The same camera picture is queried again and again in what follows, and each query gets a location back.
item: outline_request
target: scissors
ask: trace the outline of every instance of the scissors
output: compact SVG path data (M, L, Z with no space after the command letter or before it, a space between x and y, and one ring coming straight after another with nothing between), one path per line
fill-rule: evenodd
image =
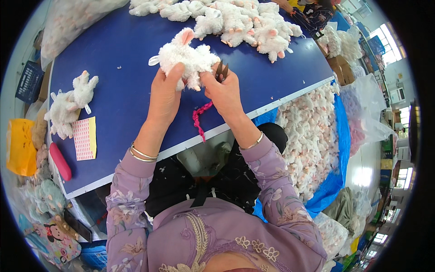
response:
M227 64L227 66L225 66L225 68L223 70L222 70L222 64L223 64L223 60L221 60L221 62L219 63L219 65L217 66L217 69L216 69L215 78L219 83L224 82L224 80L227 78L227 75L228 75L228 64Z

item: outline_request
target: bracelet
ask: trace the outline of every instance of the bracelet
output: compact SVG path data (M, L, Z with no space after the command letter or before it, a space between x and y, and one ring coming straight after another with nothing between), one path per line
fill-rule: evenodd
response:
M141 159L141 158L139 158L138 156L136 156L135 154L133 154L133 151L131 151L131 148L129 148L128 150L130 151L130 154L131 154L133 157L135 157L136 159L138 159L139 161L144 161L144 162L155 162L155 161L157 161L157 158L154 158L154 159L152 159L152 160L144 160L144 159Z
M140 152L139 150L135 149L133 143L134 143L134 142L131 142L131 146L130 146L130 148L133 149L134 151L136 151L136 153L138 153L139 155L144 156L144 157L146 157L146 158L157 159L158 156L157 156L157 157L151 157L151 156L145 155L144 153L142 153L142 152Z
M258 139L258 140L253 144L253 145L251 145L251 146L248 147L248 148L240 148L240 150L245 151L245 150L251 149L251 148L253 148L254 146L258 145L258 144L260 143L261 139L263 139L263 135L264 135L264 133L261 131L261 136L260 136L260 138L259 138L259 139Z

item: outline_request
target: smartphone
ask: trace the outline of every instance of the smartphone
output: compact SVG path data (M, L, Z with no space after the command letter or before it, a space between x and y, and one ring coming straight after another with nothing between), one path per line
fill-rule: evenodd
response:
M64 209L65 222L81 235L86 241L92 243L92 232L82 222L78 221L67 209Z

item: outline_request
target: pink fabric strip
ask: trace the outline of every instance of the pink fabric strip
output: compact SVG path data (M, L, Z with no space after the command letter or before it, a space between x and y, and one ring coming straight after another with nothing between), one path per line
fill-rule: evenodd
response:
M213 101L210 101L201 108L194 110L192 115L192 119L194 121L193 125L198 128L199 135L201 135L203 142L205 142L205 136L204 130L202 130L202 128L199 126L199 115L203 114L206 110L211 108L211 106L213 106Z

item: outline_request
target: patterned shirt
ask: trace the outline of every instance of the patterned shirt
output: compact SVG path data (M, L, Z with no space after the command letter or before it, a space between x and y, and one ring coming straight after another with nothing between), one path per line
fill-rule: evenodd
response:
M223 252L244 256L260 271L321 271L327 255L319 230L295 194L278 148L264 136L241 154L258 179L269 223L219 198L195 208L189 199L158 214L147 237L144 200L155 163L127 151L106 197L107 271L201 272Z
M304 27L313 37L316 32L322 30L334 15L333 10L318 3L308 4L304 12L294 7L289 15L295 22Z

